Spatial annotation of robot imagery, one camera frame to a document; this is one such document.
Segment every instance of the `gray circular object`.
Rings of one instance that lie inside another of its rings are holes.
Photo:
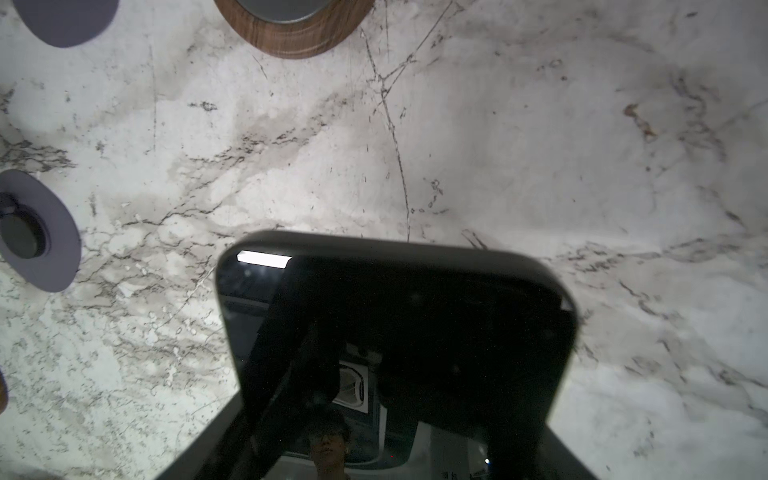
[[[13,0],[13,4],[35,37],[59,48],[96,37],[118,10],[118,0]]]
[[[294,23],[306,20],[331,0],[237,0],[251,15],[265,22]]]
[[[61,292],[80,266],[80,233],[67,207],[45,185],[19,170],[0,173],[0,192],[10,194],[45,233],[45,248],[33,258],[14,254],[0,237],[0,255],[19,275],[46,292]]]

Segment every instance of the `wood grain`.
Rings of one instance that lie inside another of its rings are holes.
[[[373,7],[374,0],[333,0],[301,22],[265,22],[237,0],[215,0],[216,6],[243,39],[280,58],[308,58],[337,46],[352,33]]]

